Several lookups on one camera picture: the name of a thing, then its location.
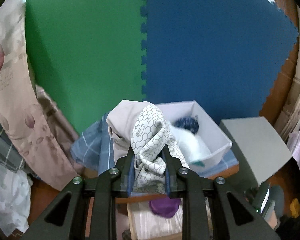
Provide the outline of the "purple underwear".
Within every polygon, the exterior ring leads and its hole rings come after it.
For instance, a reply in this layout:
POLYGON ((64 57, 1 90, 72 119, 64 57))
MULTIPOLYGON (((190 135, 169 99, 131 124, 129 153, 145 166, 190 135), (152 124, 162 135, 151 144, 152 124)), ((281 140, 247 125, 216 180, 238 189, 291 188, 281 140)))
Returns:
POLYGON ((155 214, 163 218, 172 218, 179 210, 180 198, 160 198, 149 201, 149 208, 155 214))

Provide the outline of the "blue checked cloth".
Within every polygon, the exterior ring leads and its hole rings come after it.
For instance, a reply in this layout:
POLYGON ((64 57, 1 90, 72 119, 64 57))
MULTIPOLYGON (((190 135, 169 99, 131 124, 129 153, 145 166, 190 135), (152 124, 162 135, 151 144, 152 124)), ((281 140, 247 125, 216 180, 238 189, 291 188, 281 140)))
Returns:
MULTIPOLYGON (((70 153, 74 161, 84 167, 96 171, 98 174, 115 166, 113 140, 108 133, 106 123, 108 114, 101 120, 88 127, 72 144, 70 153)), ((239 163, 234 153, 229 151, 217 165, 198 172, 204 178, 223 176, 228 178, 239 171, 239 163)))

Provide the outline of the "navy floral underwear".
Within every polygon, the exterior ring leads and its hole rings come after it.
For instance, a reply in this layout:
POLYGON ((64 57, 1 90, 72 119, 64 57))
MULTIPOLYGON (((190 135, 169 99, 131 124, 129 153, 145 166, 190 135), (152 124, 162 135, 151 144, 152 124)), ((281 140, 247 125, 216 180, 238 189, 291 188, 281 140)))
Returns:
POLYGON ((185 116, 176 120, 173 125, 177 128, 183 128, 191 132, 192 134, 197 134, 199 130, 198 118, 192 116, 185 116))

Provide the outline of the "white floral bedding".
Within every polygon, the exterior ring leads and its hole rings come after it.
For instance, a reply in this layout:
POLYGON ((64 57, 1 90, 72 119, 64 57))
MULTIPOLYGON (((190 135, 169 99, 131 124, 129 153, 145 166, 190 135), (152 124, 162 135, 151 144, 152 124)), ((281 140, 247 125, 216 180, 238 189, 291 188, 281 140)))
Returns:
POLYGON ((24 171, 14 173, 0 164, 0 229, 6 237, 29 228, 31 185, 24 171))

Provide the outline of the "grey cube stool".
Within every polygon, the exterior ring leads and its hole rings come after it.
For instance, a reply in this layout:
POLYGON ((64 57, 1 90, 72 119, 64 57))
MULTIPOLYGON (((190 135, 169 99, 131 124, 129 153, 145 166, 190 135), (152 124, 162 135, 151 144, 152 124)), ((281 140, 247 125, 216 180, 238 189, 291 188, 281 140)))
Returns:
POLYGON ((232 141, 239 171, 228 181, 238 192, 257 187, 292 157, 286 143, 263 117, 223 119, 220 128, 232 141))

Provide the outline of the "blue foam mat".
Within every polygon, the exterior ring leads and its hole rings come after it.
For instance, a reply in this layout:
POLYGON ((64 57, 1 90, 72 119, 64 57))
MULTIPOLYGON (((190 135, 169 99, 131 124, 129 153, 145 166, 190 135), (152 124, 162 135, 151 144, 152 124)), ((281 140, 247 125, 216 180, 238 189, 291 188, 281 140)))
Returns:
POLYGON ((269 0, 145 0, 147 101, 196 101, 215 122, 258 116, 298 29, 269 0))

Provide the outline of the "white Xincci shoe box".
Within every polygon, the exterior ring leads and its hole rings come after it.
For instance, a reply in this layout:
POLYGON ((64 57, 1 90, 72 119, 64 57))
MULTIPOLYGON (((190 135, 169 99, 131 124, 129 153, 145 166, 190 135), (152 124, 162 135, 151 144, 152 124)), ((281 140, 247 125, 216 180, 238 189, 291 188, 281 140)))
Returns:
POLYGON ((231 140, 198 102, 171 102, 156 106, 162 111, 165 119, 172 124, 188 116, 198 121, 198 132, 194 135, 198 141, 198 152, 189 149, 184 154, 190 169, 202 176, 209 177, 238 164, 231 152, 231 140))

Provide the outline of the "cardboard boxes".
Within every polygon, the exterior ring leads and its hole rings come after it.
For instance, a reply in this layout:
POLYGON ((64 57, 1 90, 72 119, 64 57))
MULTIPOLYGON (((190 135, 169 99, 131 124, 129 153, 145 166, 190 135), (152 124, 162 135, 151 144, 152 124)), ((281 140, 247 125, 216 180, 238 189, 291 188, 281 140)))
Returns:
POLYGON ((287 140, 289 134, 296 128, 300 120, 300 8, 297 7, 299 18, 299 50, 296 62, 295 75, 286 103, 279 114, 274 128, 283 140, 287 140))

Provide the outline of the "white hexagon pattern underwear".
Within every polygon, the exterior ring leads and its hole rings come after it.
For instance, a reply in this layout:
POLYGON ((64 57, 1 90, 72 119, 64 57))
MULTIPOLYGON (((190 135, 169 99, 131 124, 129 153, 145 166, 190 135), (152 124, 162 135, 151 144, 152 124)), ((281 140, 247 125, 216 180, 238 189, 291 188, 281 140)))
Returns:
POLYGON ((183 167, 188 164, 172 132, 172 125, 154 104, 122 100, 107 116, 108 133, 113 140, 114 161, 134 153, 133 191, 165 194, 166 163, 159 156, 164 146, 178 158, 183 167))

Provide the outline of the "green foam mat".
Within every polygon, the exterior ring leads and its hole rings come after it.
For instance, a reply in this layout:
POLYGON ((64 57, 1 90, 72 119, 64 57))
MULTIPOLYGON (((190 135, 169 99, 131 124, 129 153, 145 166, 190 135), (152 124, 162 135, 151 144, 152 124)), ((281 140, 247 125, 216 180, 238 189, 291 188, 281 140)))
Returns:
POLYGON ((35 78, 83 132, 121 100, 145 96, 142 0, 27 0, 35 78))

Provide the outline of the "wooden drawer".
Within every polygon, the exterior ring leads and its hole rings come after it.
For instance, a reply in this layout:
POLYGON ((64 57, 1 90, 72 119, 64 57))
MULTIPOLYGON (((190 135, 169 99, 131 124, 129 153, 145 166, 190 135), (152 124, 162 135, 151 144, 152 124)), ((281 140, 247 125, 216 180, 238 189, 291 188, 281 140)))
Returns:
POLYGON ((182 239, 183 205, 171 218, 152 212, 149 202, 127 205, 131 239, 182 239))

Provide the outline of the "grey plaid blanket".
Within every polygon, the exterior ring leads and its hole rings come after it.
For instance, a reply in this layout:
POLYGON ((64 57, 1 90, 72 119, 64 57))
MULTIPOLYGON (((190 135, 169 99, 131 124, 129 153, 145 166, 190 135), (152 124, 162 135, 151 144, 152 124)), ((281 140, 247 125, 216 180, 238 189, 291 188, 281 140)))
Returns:
POLYGON ((25 160, 10 141, 0 123, 0 164, 12 172, 23 170, 25 160))

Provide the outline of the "beige floral curtain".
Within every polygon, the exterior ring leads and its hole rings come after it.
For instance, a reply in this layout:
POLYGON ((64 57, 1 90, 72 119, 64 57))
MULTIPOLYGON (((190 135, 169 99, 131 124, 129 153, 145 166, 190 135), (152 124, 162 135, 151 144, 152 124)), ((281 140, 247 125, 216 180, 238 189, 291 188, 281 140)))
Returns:
POLYGON ((0 123, 30 169, 61 191, 81 166, 68 148, 76 133, 56 104, 35 85, 25 38, 25 0, 0 6, 0 123))

